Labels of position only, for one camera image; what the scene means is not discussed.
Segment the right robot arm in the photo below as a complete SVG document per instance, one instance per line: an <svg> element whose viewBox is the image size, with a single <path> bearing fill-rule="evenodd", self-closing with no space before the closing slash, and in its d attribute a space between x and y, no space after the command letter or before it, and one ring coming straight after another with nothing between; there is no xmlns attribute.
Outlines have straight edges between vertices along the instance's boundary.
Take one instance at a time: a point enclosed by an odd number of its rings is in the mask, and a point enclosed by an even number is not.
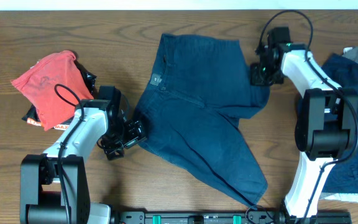
<svg viewBox="0 0 358 224"><path fill-rule="evenodd" d="M294 130L300 152L290 191L279 211L257 223L351 223L348 212L320 212L318 200L332 168L350 159L358 145L357 93L331 80L305 44L291 41L287 27L267 34L251 66L255 86L282 84L288 78L301 96Z"/></svg>

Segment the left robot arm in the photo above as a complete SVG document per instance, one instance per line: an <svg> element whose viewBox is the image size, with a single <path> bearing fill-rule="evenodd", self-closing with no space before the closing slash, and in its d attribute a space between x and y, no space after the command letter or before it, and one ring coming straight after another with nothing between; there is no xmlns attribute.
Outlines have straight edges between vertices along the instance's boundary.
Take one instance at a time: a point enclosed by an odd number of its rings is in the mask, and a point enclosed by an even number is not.
<svg viewBox="0 0 358 224"><path fill-rule="evenodd" d="M141 121L120 109L121 92L101 86L95 100L78 99L69 127L41 154L21 162L21 223L120 223L110 205L93 203L85 163L95 146L108 160L146 138Z"/></svg>

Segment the navy blue denim shorts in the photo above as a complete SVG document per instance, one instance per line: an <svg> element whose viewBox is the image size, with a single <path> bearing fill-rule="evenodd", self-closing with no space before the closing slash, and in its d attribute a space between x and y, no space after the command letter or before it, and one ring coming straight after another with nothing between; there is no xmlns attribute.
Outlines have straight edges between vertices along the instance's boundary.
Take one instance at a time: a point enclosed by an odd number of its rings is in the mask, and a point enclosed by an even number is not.
<svg viewBox="0 0 358 224"><path fill-rule="evenodd" d="M163 34L134 118L147 134L142 148L252 206L268 183L239 121L261 111L270 90L249 75L236 40Z"/></svg>

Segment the red folded t-shirt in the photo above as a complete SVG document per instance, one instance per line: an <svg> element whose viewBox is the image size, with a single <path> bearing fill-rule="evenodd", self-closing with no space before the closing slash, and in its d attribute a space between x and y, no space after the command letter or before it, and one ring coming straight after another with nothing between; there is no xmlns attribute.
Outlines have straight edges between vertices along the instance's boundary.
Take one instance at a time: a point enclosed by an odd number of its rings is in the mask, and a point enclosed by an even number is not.
<svg viewBox="0 0 358 224"><path fill-rule="evenodd" d="M11 81L35 106L45 131L72 118L78 99L93 99L75 60L69 50L53 53Z"/></svg>

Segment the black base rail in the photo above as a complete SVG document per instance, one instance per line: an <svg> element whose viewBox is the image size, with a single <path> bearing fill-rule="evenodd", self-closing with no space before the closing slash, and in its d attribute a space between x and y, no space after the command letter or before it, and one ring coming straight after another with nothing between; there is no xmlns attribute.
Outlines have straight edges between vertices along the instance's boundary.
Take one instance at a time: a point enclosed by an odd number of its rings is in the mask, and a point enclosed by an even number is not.
<svg viewBox="0 0 358 224"><path fill-rule="evenodd" d="M279 210L260 206L244 212L114 212L109 224L352 224L349 212L316 212L282 204Z"/></svg>

